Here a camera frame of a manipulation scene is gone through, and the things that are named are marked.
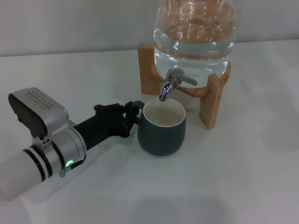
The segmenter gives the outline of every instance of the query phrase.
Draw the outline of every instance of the water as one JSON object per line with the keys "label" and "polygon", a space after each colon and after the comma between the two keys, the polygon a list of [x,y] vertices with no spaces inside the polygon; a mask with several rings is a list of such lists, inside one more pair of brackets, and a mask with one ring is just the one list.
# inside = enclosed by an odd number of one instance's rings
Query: water
{"label": "water", "polygon": [[198,81],[197,86],[182,83],[187,88],[206,86],[210,74],[221,77],[229,62],[235,42],[233,9],[209,1],[165,6],[160,9],[154,31],[155,65],[162,77],[171,68],[180,68],[185,75]]}
{"label": "water", "polygon": [[146,113],[149,121],[160,126],[174,126],[182,121],[182,116],[172,108],[153,108]]}

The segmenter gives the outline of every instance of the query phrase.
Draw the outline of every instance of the robotic arm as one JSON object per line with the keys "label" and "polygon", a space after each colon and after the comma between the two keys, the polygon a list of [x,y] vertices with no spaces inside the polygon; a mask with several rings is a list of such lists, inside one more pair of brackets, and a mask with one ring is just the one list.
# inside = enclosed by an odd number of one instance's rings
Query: robotic arm
{"label": "robotic arm", "polygon": [[[89,149],[110,136],[128,137],[138,123],[139,108],[133,102],[96,105],[93,117],[75,125],[67,110],[38,88],[16,91],[8,100],[33,142],[0,164],[0,197],[5,200],[13,200],[55,173],[65,176],[85,161]],[[53,134],[65,123],[67,128]]]}

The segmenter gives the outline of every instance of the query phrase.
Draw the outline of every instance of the wooden dispenser stand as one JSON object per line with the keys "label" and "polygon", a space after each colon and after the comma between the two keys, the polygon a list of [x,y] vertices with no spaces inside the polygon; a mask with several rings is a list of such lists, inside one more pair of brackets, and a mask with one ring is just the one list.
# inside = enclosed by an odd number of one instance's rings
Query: wooden dispenser stand
{"label": "wooden dispenser stand", "polygon": [[[150,44],[139,44],[138,58],[142,94],[159,95],[160,83],[164,82],[164,78],[160,76],[155,67],[154,46]],[[231,64],[229,62],[228,68],[221,78],[216,74],[209,75],[206,87],[188,89],[176,86],[176,89],[187,95],[200,98],[199,116],[207,129],[211,129],[215,126],[223,86],[228,81],[230,72]]]}

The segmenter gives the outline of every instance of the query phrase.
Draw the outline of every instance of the metal spigot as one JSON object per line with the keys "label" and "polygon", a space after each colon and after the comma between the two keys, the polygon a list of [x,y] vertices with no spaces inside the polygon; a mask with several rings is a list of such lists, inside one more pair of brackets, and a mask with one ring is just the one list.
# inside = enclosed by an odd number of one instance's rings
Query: metal spigot
{"label": "metal spigot", "polygon": [[167,97],[171,94],[171,92],[174,90],[174,88],[177,85],[180,85],[182,82],[186,82],[194,86],[197,85],[197,81],[193,78],[185,76],[182,70],[169,69],[166,74],[165,82],[161,87],[159,100],[165,101]]}

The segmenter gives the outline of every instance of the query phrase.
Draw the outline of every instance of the white tabletop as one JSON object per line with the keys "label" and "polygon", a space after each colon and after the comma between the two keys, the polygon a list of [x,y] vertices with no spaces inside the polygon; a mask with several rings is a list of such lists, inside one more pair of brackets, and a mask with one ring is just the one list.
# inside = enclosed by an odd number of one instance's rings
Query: white tabletop
{"label": "white tabletop", "polygon": [[[299,220],[299,41],[236,44],[216,126],[205,129],[199,100],[179,91],[186,137],[154,158],[112,137],[86,162],[12,202],[3,224],[281,224]],[[9,93],[38,87],[79,123],[93,106],[147,101],[136,50],[0,58],[0,161],[31,143]]]}

